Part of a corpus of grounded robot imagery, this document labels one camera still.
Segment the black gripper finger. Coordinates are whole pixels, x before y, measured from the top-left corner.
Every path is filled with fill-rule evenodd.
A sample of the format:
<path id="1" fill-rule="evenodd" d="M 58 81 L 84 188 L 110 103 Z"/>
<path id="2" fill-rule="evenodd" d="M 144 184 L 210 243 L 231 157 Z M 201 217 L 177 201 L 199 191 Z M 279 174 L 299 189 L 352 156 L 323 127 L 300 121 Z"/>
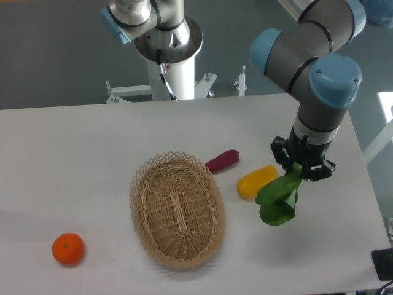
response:
<path id="1" fill-rule="evenodd" d="M 270 144 L 271 151 L 277 164 L 285 171 L 291 171 L 292 159 L 287 151 L 287 140 L 277 136 Z"/>
<path id="2" fill-rule="evenodd" d="M 329 178 L 335 172 L 336 165 L 323 159 L 319 165 L 313 166 L 309 169 L 308 179 L 312 182 L 320 181 L 322 179 Z"/>

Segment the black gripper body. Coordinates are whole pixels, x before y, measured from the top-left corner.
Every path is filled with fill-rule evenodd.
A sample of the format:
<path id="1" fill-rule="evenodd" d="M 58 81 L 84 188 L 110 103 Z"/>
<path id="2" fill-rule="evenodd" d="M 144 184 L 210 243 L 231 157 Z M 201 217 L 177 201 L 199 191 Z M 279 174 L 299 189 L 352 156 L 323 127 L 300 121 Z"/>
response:
<path id="1" fill-rule="evenodd" d="M 304 124 L 293 124 L 288 138 L 290 167 L 321 168 L 333 140 L 333 130 L 321 132 Z"/>

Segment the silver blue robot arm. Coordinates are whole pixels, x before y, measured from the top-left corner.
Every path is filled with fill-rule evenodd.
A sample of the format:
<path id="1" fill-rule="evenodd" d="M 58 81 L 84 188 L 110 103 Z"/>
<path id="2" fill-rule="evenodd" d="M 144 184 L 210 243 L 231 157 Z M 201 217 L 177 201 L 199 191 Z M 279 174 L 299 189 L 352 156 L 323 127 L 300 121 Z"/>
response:
<path id="1" fill-rule="evenodd" d="M 337 50 L 363 30 L 365 10 L 359 1 L 282 5 L 298 27 L 287 34 L 263 31 L 249 61 L 300 104 L 288 139 L 277 137 L 271 144 L 276 162 L 285 171 L 300 165 L 303 179 L 319 181 L 335 171 L 325 154 L 362 80 L 357 63 Z M 203 34 L 186 16 L 183 1 L 110 1 L 101 16 L 119 43 L 133 42 L 145 59 L 155 101 L 207 95 L 194 81 Z"/>

